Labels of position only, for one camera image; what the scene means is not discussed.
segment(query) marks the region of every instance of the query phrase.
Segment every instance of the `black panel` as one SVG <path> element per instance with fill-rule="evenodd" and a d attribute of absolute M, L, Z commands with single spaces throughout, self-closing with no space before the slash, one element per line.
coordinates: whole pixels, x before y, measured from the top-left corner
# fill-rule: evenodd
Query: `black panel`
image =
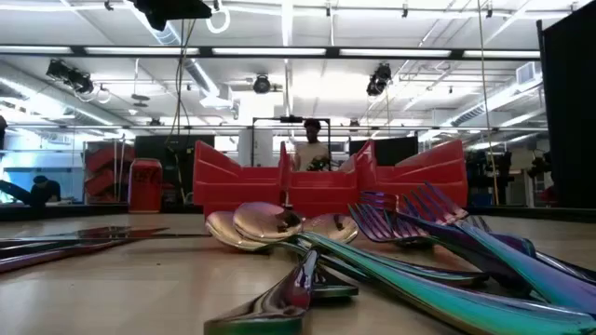
<path fill-rule="evenodd" d="M 154 158 L 161 162 L 164 170 L 164 182 L 176 188 L 176 202 L 181 204 L 182 194 L 178 178 L 178 167 L 182 176 L 184 194 L 193 191 L 193 170 L 195 165 L 195 142 L 204 141 L 215 146 L 213 135 L 172 135 L 166 145 L 168 136 L 137 136 L 134 141 L 134 152 L 137 158 Z"/>
<path fill-rule="evenodd" d="M 357 153 L 366 141 L 351 141 L 350 155 Z M 374 141 L 374 156 L 380 167 L 393 167 L 402 160 L 418 154 L 418 138 L 398 138 Z"/>
<path fill-rule="evenodd" d="M 560 204 L 569 208 L 596 208 L 596 174 L 588 162 L 596 124 L 595 18 L 591 2 L 544 31 L 552 179 Z"/>

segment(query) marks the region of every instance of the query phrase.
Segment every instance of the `hanging cable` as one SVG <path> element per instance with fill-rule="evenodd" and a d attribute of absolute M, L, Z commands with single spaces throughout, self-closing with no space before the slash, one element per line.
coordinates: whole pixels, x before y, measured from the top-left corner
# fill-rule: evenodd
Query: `hanging cable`
<path fill-rule="evenodd" d="M 482 28 L 482 7 L 481 0 L 478 3 L 478 22 L 481 29 L 481 70 L 482 70 L 482 93 L 484 95 L 484 113 L 486 114 L 486 128 L 488 129 L 488 150 L 491 155 L 491 164 L 493 164 L 493 183 L 494 183 L 494 201 L 499 206 L 499 189 L 496 182 L 496 165 L 494 164 L 493 140 L 491 138 L 491 119 L 488 115 L 488 94 L 486 93 L 486 69 L 484 61 L 484 31 Z"/>
<path fill-rule="evenodd" d="M 214 6 L 214 13 L 223 13 L 224 17 L 225 17 L 225 21 L 223 22 L 222 26 L 219 28 L 215 28 L 215 26 L 213 26 L 213 22 L 211 22 L 211 18 L 206 19 L 205 22 L 207 23 L 207 29 L 209 29 L 210 32 L 212 32 L 213 34 L 221 34 L 223 32 L 225 32 L 229 27 L 230 27 L 230 11 L 228 8 L 226 8 L 225 6 L 219 4 L 219 1 L 215 1 L 215 5 Z"/>
<path fill-rule="evenodd" d="M 176 68 L 176 76 L 175 76 L 175 79 L 176 79 L 176 85 L 175 85 L 176 86 L 176 113 L 174 114 L 174 118 L 173 118 L 172 124 L 171 124 L 171 129 L 169 130 L 169 135 L 166 138 L 166 142 L 165 142 L 166 147 L 168 148 L 168 150 L 170 150 L 173 153 L 174 159 L 176 160 L 176 169 L 178 170 L 178 183 L 180 184 L 180 193 L 181 193 L 183 202 L 184 202 L 184 199 L 186 198 L 186 196 L 184 194 L 182 172 L 180 171 L 180 159 L 178 157 L 178 153 L 176 153 L 176 151 L 173 150 L 169 146 L 169 139 L 171 138 L 171 135 L 174 133 L 176 124 L 178 125 L 177 126 L 178 138 L 180 138 L 180 129 L 181 129 L 180 111 L 181 111 L 181 109 L 184 111 L 187 126 L 190 126 L 190 119 L 188 117 L 188 112 L 186 111 L 186 107 L 184 106 L 184 103 L 182 100 L 183 64 L 184 64 L 184 61 L 186 60 L 188 43 L 190 42 L 190 38 L 192 36 L 193 30 L 195 29 L 195 24 L 196 24 L 196 20 L 193 20 L 192 23 L 190 24 L 190 27 L 188 28 L 188 32 L 186 34 L 184 34 L 185 20 L 183 20 L 183 22 L 182 22 L 180 58 L 178 59 L 178 66 Z M 191 129 L 189 127 L 188 135 L 186 136 L 186 144 L 184 145 L 184 149 L 186 147 L 188 147 L 188 142 L 190 139 L 190 132 L 191 132 Z"/>

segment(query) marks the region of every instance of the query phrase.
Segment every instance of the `fluorescent light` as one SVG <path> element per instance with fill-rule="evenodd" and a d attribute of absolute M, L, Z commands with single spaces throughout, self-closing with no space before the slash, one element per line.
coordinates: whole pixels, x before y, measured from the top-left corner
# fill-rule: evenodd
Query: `fluorescent light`
<path fill-rule="evenodd" d="M 341 49 L 341 56 L 376 56 L 376 57 L 449 57 L 451 50 L 440 49 Z"/>
<path fill-rule="evenodd" d="M 38 46 L 0 46 L 0 53 L 47 53 L 47 54 L 71 54 L 69 47 L 38 47 Z"/>
<path fill-rule="evenodd" d="M 86 47 L 89 55 L 180 55 L 180 47 Z M 198 55 L 197 47 L 186 49 L 187 55 Z"/>
<path fill-rule="evenodd" d="M 510 120 L 502 123 L 500 125 L 500 127 L 509 127 L 509 126 L 520 124 L 520 123 L 522 123 L 524 121 L 527 121 L 527 120 L 529 120 L 529 119 L 531 119 L 531 118 L 533 118 L 535 116 L 538 116 L 538 115 L 543 114 L 545 111 L 546 110 L 544 108 L 541 108 L 539 110 L 530 112 L 528 114 L 524 114 L 524 115 L 520 115 L 518 117 L 514 117 L 514 118 L 512 118 L 512 119 L 510 119 Z"/>
<path fill-rule="evenodd" d="M 520 136 L 520 137 L 516 137 L 515 139 L 511 139 L 511 140 L 509 140 L 509 142 L 523 141 L 525 139 L 529 139 L 529 138 L 534 137 L 536 135 L 538 135 L 538 134 L 535 133 L 535 134 L 523 135 L 523 136 Z"/>
<path fill-rule="evenodd" d="M 322 47 L 214 47 L 214 55 L 250 56 L 322 56 L 327 52 Z"/>
<path fill-rule="evenodd" d="M 501 144 L 501 142 L 492 142 L 492 145 L 494 147 L 499 144 Z M 488 142 L 485 142 L 485 143 L 478 143 L 478 144 L 470 145 L 470 146 L 468 146 L 468 149 L 469 150 L 483 150 L 483 149 L 488 149 L 490 147 L 491 147 L 491 145 Z"/>
<path fill-rule="evenodd" d="M 48 120 L 62 120 L 62 119 L 66 120 L 66 119 L 75 119 L 76 118 L 76 116 L 72 115 L 72 114 L 68 114 L 68 115 L 64 115 L 64 114 L 63 115 L 42 115 L 42 114 L 40 114 L 39 117 L 45 118 Z"/>
<path fill-rule="evenodd" d="M 464 51 L 464 58 L 481 58 L 481 50 Z M 513 58 L 513 59 L 539 59 L 540 51 L 499 51 L 484 50 L 484 58 Z"/>

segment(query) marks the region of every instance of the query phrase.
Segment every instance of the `cable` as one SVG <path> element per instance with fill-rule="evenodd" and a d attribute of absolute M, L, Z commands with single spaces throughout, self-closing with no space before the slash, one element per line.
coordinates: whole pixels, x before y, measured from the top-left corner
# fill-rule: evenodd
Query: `cable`
<path fill-rule="evenodd" d="M 174 159 L 176 160 L 176 169 L 178 170 L 178 183 L 180 184 L 180 193 L 181 193 L 183 202 L 186 197 L 184 195 L 183 178 L 182 178 L 182 172 L 180 170 L 180 159 L 179 159 L 176 151 L 173 150 L 169 146 L 169 139 L 171 138 L 171 135 L 174 132 L 174 128 L 176 127 L 176 122 L 178 122 L 178 138 L 180 138 L 180 127 L 181 127 L 180 110 L 181 110 L 181 108 L 184 111 L 184 115 L 186 116 L 187 125 L 190 126 L 190 119 L 188 117 L 188 112 L 187 112 L 186 107 L 184 106 L 184 103 L 182 101 L 183 64 L 184 64 L 184 61 L 186 60 L 186 52 L 188 49 L 188 44 L 190 42 L 190 37 L 192 36 L 193 30 L 195 29 L 195 24 L 196 24 L 196 20 L 193 20 L 193 22 L 190 24 L 190 27 L 188 29 L 188 33 L 186 35 L 184 35 L 184 20 L 182 22 L 180 58 L 178 59 L 178 66 L 176 67 L 176 76 L 175 76 L 175 78 L 176 78 L 176 83 L 175 83 L 176 97 L 177 97 L 176 113 L 174 115 L 174 119 L 172 120 L 171 129 L 169 131 L 169 135 L 166 138 L 166 142 L 165 142 L 166 147 L 168 148 L 168 150 L 170 150 L 174 154 Z M 188 141 L 190 139 L 190 132 L 191 132 L 191 129 L 188 128 L 188 134 L 186 136 L 186 144 L 184 147 L 188 146 Z"/>
<path fill-rule="evenodd" d="M 491 119 L 488 115 L 488 94 L 486 92 L 486 71 L 484 63 L 484 31 L 482 29 L 482 7 L 481 0 L 476 0 L 478 3 L 478 22 L 481 29 L 481 70 L 482 70 L 482 92 L 484 94 L 484 113 L 486 114 L 486 128 L 488 129 L 488 150 L 491 154 L 491 163 L 493 164 L 493 183 L 494 183 L 494 200 L 499 206 L 499 189 L 496 182 L 496 165 L 494 164 L 493 140 L 491 138 Z"/>

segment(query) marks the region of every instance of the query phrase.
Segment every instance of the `fork tine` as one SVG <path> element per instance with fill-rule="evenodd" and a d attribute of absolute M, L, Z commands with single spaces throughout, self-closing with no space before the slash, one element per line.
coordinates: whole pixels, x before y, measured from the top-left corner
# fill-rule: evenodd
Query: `fork tine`
<path fill-rule="evenodd" d="M 425 181 L 425 185 L 432 194 L 436 195 L 437 198 L 439 198 L 445 204 L 445 206 L 452 212 L 452 214 L 455 214 L 458 209 L 461 209 L 449 198 L 449 196 L 445 195 L 439 188 L 433 186 L 428 181 Z"/>
<path fill-rule="evenodd" d="M 484 228 L 484 231 L 487 233 L 490 233 L 492 231 L 491 227 L 486 223 L 486 221 L 479 216 L 478 220 L 481 222 L 482 227 Z"/>
<path fill-rule="evenodd" d="M 430 219 L 433 220 L 433 221 L 439 221 L 439 219 L 435 215 L 435 213 L 427 206 L 427 204 L 425 204 L 424 201 L 422 201 L 422 199 L 420 199 L 420 197 L 418 196 L 418 194 L 416 194 L 416 192 L 414 190 L 411 190 L 411 193 L 412 193 L 413 197 L 416 199 L 416 201 L 418 202 L 418 204 L 420 204 L 420 207 L 422 207 L 422 209 L 430 217 Z"/>
<path fill-rule="evenodd" d="M 420 191 L 420 193 L 425 197 L 425 199 L 428 200 L 428 202 L 432 203 L 433 207 L 441 213 L 440 216 L 446 223 L 453 223 L 458 219 L 463 219 L 464 217 L 466 217 L 466 215 L 463 215 L 461 217 L 455 217 L 454 214 L 452 214 L 449 210 L 442 208 L 440 204 L 437 202 L 437 200 L 435 200 L 421 186 L 418 186 L 418 191 Z"/>
<path fill-rule="evenodd" d="M 430 190 L 430 192 L 432 192 L 434 195 L 436 195 L 439 199 L 442 200 L 445 206 L 449 208 L 457 218 L 464 218 L 467 216 L 467 212 L 463 210 L 461 207 L 459 207 L 449 196 L 443 193 L 438 187 L 433 186 L 428 181 L 425 181 L 425 185 Z"/>
<path fill-rule="evenodd" d="M 371 240 L 374 240 L 376 242 L 383 242 L 384 238 L 383 236 L 377 231 L 376 226 L 373 225 L 371 223 L 371 221 L 368 219 L 368 216 L 366 215 L 366 213 L 364 212 L 364 207 L 362 205 L 356 204 L 355 205 L 356 209 L 359 212 L 359 216 L 361 219 L 361 225 L 366 227 L 366 230 L 369 232 L 370 236 L 369 238 Z"/>
<path fill-rule="evenodd" d="M 347 204 L 347 208 L 349 209 L 350 213 L 352 213 L 352 218 L 354 219 L 354 221 L 356 222 L 356 224 L 358 225 L 358 227 L 360 228 L 362 233 L 365 234 L 372 241 L 375 241 L 376 236 L 374 236 L 370 227 L 368 227 L 366 224 L 364 224 L 363 219 L 360 216 L 360 213 L 356 209 L 353 209 L 352 206 L 350 206 L 350 204 Z"/>
<path fill-rule="evenodd" d="M 391 223 L 391 228 L 393 229 L 394 236 L 397 238 L 403 238 L 405 236 L 405 233 L 401 230 L 398 218 L 394 216 L 389 222 Z"/>
<path fill-rule="evenodd" d="M 369 223 L 359 205 L 355 204 L 354 207 L 356 208 L 354 212 L 357 213 L 358 217 L 356 224 L 359 226 L 360 230 L 374 242 L 385 242 L 385 239 L 376 232 L 376 227 Z"/>
<path fill-rule="evenodd" d="M 420 215 L 420 213 L 416 210 L 416 208 L 410 202 L 410 199 L 408 199 L 408 197 L 405 194 L 403 194 L 401 197 L 403 198 L 403 202 L 405 202 L 406 207 L 407 207 L 408 211 L 411 213 L 411 215 L 415 216 L 417 218 L 422 218 L 422 215 Z"/>
<path fill-rule="evenodd" d="M 376 232 L 379 239 L 383 239 L 385 241 L 388 238 L 391 238 L 391 235 L 387 233 L 386 229 L 384 229 L 381 223 L 378 222 L 374 218 L 373 214 L 369 211 L 370 207 L 370 205 L 363 205 L 361 206 L 361 211 L 365 216 L 365 220 L 368 222 L 368 224 L 370 224 L 371 229 L 373 229 Z"/>
<path fill-rule="evenodd" d="M 393 238 L 393 230 L 389 226 L 389 222 L 385 222 L 385 220 L 383 220 L 379 213 L 372 207 L 369 206 L 368 210 L 371 215 L 372 221 L 376 223 L 377 227 L 381 232 L 383 232 L 386 238 Z"/>
<path fill-rule="evenodd" d="M 478 222 L 476 221 L 476 218 L 474 218 L 473 216 L 470 216 L 470 217 L 469 217 L 469 220 L 467 220 L 467 221 L 468 221 L 469 223 L 472 223 L 472 225 L 473 225 L 474 227 L 482 229 L 482 228 L 480 227 L 480 225 L 478 224 Z"/>

